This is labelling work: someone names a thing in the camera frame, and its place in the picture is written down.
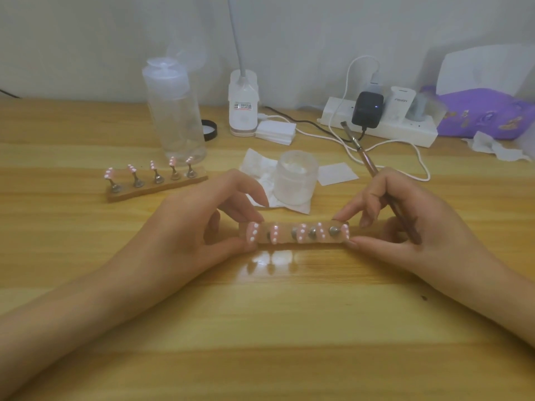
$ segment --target white wall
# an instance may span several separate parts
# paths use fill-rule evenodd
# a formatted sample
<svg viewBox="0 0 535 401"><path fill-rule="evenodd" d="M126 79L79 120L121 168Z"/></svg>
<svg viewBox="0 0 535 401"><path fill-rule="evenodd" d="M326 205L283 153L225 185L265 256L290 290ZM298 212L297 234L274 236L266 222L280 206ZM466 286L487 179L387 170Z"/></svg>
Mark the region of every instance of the white wall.
<svg viewBox="0 0 535 401"><path fill-rule="evenodd" d="M238 0L236 16L262 102L278 107L340 96L360 54L380 59L386 85L419 87L449 51L535 42L535 0ZM226 0L0 0L0 88L143 101L144 61L193 38L209 51L193 79L200 100L225 104L237 67ZM373 70L355 65L350 97ZM535 101L535 73L521 97Z"/></svg>

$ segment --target black cable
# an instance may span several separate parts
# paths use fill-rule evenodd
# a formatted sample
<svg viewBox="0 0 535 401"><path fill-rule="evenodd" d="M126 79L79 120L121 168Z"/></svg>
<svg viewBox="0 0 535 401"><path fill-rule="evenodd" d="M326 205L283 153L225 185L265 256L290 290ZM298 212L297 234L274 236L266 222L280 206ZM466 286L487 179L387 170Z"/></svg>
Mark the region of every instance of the black cable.
<svg viewBox="0 0 535 401"><path fill-rule="evenodd" d="M360 135L360 138L357 139L358 141L360 141L364 137L364 135L366 134L366 129L366 127L362 127L362 134Z"/></svg>
<svg viewBox="0 0 535 401"><path fill-rule="evenodd" d="M303 123L308 123L308 124L314 125L314 126L315 126L316 128L318 128L321 132L324 132L325 134L328 134L328 135L331 135L331 136L332 136L332 134L331 134L328 130L323 129L322 127L320 127L320 126L319 126L317 123L315 123L315 122L312 122L312 121L309 121L309 120L294 120L294 119L293 119L291 116L289 116L288 114L284 114L284 113L282 113L282 112L276 110L275 108L268 107L267 105L264 105L264 107L267 108L267 109L270 109L270 110L273 111L273 112L276 112L276 113L279 114L279 115L282 115L283 117L289 119L290 121L297 122L297 123L301 123L301 122L303 122ZM347 139L344 139L344 138L341 138L341 139L342 139L345 143L351 143L350 140L347 140Z"/></svg>
<svg viewBox="0 0 535 401"><path fill-rule="evenodd" d="M11 94L10 92L7 92L5 90L0 89L0 93L5 94L6 96L10 96L13 98L20 98L19 96L16 96L15 94Z"/></svg>

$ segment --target charging cable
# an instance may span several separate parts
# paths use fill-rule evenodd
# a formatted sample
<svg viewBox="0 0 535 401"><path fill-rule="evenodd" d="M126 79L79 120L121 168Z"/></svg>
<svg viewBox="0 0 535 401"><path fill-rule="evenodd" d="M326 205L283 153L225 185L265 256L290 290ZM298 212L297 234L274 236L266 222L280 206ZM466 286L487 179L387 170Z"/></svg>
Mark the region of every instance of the charging cable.
<svg viewBox="0 0 535 401"><path fill-rule="evenodd" d="M357 163L360 163L361 165L364 165L364 163L363 163L361 160L357 159L356 157L354 157L354 156L351 154L351 151L356 152L357 149L352 148L351 146L346 145L346 144L344 143L344 141L342 140L342 138L340 138L340 137L333 131L333 129L331 128L331 124L332 124L333 117L334 117L335 114L337 113L338 109L340 108L340 106L342 105L342 103L344 102L344 99L345 99L345 97L346 97L346 94L347 94L347 88L348 88L348 85L349 85L349 71L351 70L351 66L352 66L353 63L355 63L357 60L364 59L364 58L370 58L370 59L373 59L373 60L375 60L375 61L377 62L377 70L376 70L376 72L374 73L374 76L375 76L375 74L376 74L376 73L379 71L379 69L380 69L380 63L379 63L379 61L378 61L375 57L373 57L373 56L371 56L371 55L363 55L363 56L359 56L358 58L353 59L353 60L351 61L351 63L349 64L349 67L347 68L347 74L346 74L346 89L344 90L344 96L342 97L342 101L340 102L340 104L338 105L338 107L334 110L333 114L331 115L331 119L329 120L329 131L331 132L331 134L332 134L336 139L334 139L334 138L330 138L330 137L328 137L328 136L321 136L321 135L307 134L306 132L303 132L302 130L300 130L300 129L298 129L298 128L295 128L295 130L296 130L297 132L299 132L300 134L303 134L303 135L306 135L306 136L311 136L312 138L320 138L320 139L325 139L325 140L328 140L328 141L334 141L334 142L336 142L336 143L342 145L342 146L345 148L345 150L346 150L347 154L349 155L349 157L350 157L352 160L356 161ZM266 115L266 114L258 114L258 119L259 119L259 120L265 120L265 119L268 119L268 118L281 118L281 119L285 120L286 122L291 123L290 120L288 120L287 118L283 117L282 115ZM425 175L426 175L426 176L425 176L425 178L423 179L423 178L421 178L421 177L413 176L413 175L411 175L411 174L402 172L401 170L399 170L399 172L405 174L406 176L410 177L410 178L413 179L413 180L422 181L422 182L430 181L430 180L431 180L431 173L429 172L427 166L425 166L425 163L424 163L424 161L423 161L423 159L422 159L422 155L420 154L420 150L418 149L418 147L417 147L415 144L413 144L413 143L411 143L411 142L403 141L403 140L398 140L398 139L393 139L393 140L388 140L388 141L379 142L378 144L375 144L374 146L371 146L371 147L365 149L365 151L366 151L366 152L369 152L369 151L371 151L371 149L374 149L374 148L376 148L376 147L378 147L378 146L385 145L385 144L387 144L387 143L392 143L392 142L400 142L400 143L406 143L406 144L411 145L411 146L414 148L414 150L416 151L416 156L418 157L418 162L420 163L421 167L424 169L424 171L425 171ZM377 167L377 168L380 168L380 169L385 168L385 166L379 166L379 165L376 165L376 167Z"/></svg>

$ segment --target purple bag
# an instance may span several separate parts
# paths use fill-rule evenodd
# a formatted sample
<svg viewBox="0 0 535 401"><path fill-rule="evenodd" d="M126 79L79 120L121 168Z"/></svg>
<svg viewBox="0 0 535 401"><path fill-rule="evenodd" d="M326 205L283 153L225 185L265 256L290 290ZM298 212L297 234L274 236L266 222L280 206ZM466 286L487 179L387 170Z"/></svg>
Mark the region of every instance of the purple bag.
<svg viewBox="0 0 535 401"><path fill-rule="evenodd" d="M436 87L422 91L435 94ZM442 136L472 138L481 131L494 139L518 138L535 121L535 104L491 89L472 89L437 96L448 112L437 127Z"/></svg>

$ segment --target left hand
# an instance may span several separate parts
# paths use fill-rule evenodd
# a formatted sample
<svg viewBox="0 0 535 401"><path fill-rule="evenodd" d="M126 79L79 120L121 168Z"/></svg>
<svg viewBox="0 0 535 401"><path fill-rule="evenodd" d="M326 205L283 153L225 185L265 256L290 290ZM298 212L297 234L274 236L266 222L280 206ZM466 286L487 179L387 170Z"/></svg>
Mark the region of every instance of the left hand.
<svg viewBox="0 0 535 401"><path fill-rule="evenodd" d="M169 195L107 264L110 278L125 286L133 301L143 297L152 306L230 256L255 250L239 237L204 242L205 232L219 228L218 209L236 222L264 221L246 194L269 205L264 188L236 169Z"/></svg>

